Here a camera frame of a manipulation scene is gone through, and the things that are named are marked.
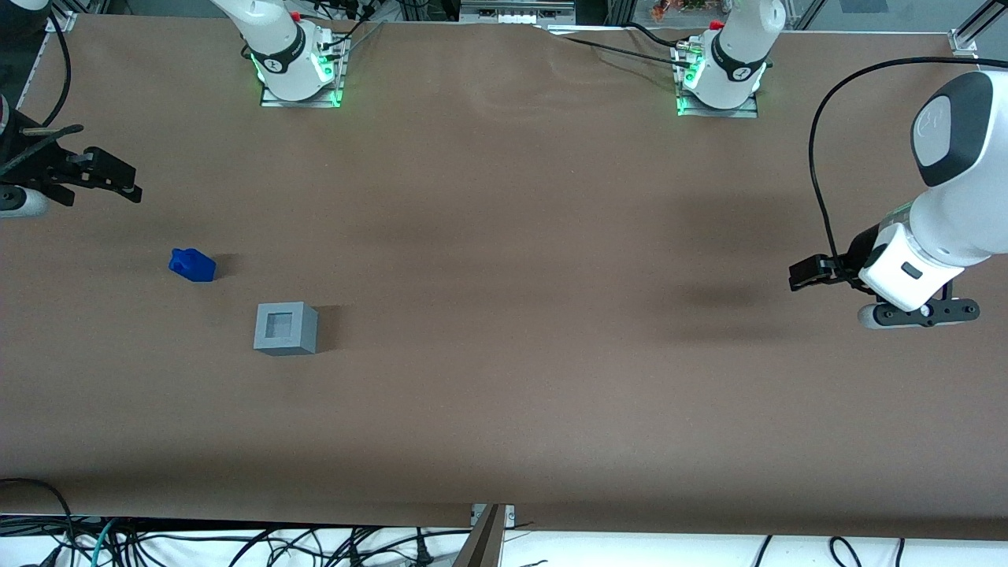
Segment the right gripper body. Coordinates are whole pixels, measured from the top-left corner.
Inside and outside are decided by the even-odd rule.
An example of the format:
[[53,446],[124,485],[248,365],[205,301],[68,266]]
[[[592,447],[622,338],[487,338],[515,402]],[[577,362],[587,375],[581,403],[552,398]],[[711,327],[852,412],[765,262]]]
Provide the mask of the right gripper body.
[[60,139],[82,131],[80,124],[51,129],[23,114],[3,114],[3,207],[47,207],[50,203],[72,207],[75,193],[55,176],[73,156],[64,150]]

